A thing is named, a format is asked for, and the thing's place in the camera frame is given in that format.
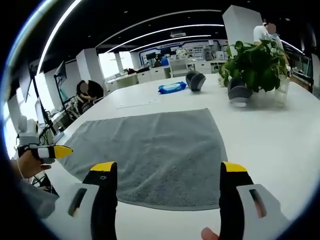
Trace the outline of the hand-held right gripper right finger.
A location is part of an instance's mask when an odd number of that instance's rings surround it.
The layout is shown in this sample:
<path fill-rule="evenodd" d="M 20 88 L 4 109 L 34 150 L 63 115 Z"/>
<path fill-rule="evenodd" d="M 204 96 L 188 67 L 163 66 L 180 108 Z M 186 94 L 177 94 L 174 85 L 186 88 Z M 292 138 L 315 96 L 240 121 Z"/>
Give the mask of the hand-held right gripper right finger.
<path fill-rule="evenodd" d="M 242 165 L 221 163 L 219 189 L 221 240 L 275 240 L 290 225 L 280 202 Z"/>

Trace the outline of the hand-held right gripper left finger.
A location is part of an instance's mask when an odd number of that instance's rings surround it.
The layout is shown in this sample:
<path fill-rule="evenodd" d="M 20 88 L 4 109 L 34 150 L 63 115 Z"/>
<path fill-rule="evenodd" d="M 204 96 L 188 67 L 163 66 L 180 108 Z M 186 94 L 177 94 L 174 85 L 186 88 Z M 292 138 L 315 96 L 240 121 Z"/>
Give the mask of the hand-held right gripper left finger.
<path fill-rule="evenodd" d="M 51 231 L 59 240 L 115 240 L 117 187 L 117 163 L 96 164 L 57 199 Z"/>

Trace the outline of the person's left hand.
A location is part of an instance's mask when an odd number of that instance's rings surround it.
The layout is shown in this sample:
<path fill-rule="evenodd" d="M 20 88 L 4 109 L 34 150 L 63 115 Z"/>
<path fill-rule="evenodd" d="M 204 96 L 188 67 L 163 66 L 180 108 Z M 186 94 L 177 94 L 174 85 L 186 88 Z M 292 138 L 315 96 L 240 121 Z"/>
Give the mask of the person's left hand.
<path fill-rule="evenodd" d="M 30 150 L 27 150 L 16 160 L 13 160 L 12 167 L 18 179 L 29 179 L 42 171 L 51 169 L 50 164 L 43 164 L 36 159 Z"/>

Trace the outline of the person's right hand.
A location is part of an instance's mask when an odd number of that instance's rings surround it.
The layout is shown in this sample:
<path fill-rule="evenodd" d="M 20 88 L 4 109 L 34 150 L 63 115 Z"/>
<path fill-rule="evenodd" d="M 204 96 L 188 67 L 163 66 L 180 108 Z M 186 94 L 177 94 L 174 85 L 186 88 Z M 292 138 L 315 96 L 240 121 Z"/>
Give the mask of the person's right hand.
<path fill-rule="evenodd" d="M 208 227 L 203 228 L 200 235 L 202 240 L 219 240 L 219 236 Z"/>

